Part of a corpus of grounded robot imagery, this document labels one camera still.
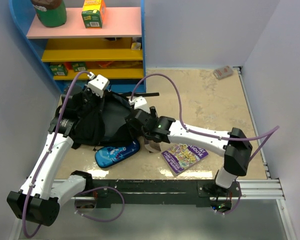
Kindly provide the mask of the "black student backpack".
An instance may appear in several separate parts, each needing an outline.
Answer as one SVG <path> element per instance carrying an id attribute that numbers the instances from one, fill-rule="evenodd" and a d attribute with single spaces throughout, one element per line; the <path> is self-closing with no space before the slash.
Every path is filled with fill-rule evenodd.
<path id="1" fill-rule="evenodd" d="M 71 93 L 58 132 L 73 140 L 73 149 L 130 145 L 138 137 L 131 135 L 125 121 L 131 112 L 131 94 L 107 90 L 102 102 L 83 102 L 83 90 Z"/>

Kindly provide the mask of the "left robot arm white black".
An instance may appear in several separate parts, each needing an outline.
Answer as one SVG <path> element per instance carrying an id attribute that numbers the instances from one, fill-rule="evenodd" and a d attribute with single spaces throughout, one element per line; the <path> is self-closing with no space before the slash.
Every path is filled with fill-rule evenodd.
<path id="1" fill-rule="evenodd" d="M 76 170 L 60 186 L 53 182 L 69 149 L 97 145 L 105 135 L 101 111 L 108 83 L 90 81 L 78 93 L 68 90 L 60 113 L 50 123 L 45 147 L 29 177 L 18 191 L 11 191 L 7 203 L 23 222 L 51 226 L 60 208 L 76 194 L 89 196 L 94 190 L 92 175 Z"/>

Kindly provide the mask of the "purple 52-Storey Treehouse book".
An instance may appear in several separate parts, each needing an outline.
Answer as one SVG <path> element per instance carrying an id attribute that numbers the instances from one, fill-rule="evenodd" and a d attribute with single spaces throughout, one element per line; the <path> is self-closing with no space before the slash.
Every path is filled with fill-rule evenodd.
<path id="1" fill-rule="evenodd" d="M 174 144 L 161 153 L 173 175 L 178 176 L 196 165 L 209 153 L 204 149 L 188 144 Z"/>

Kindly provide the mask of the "A Tale of Two Cities book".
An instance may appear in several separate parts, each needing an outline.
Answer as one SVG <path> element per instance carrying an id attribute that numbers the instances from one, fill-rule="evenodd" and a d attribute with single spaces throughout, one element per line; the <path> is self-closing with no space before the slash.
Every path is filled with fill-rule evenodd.
<path id="1" fill-rule="evenodd" d="M 148 140 L 146 138 L 143 139 L 144 146 L 145 148 L 150 152 L 150 153 L 159 153 L 161 152 L 161 146 L 159 143 L 154 142 L 153 140 Z"/>

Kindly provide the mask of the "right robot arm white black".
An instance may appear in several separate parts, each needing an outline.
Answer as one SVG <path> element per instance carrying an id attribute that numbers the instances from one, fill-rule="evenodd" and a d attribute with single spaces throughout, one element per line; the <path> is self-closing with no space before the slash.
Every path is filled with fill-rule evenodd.
<path id="1" fill-rule="evenodd" d="M 187 129 L 181 121 L 167 116 L 156 116 L 153 107 L 150 113 L 133 109 L 125 122 L 132 134 L 140 134 L 156 143 L 186 144 L 202 148 L 223 157 L 223 166 L 218 170 L 211 187 L 220 197 L 225 196 L 238 177 L 247 174 L 253 147 L 239 128 L 231 131 L 213 131 L 195 127 Z"/>

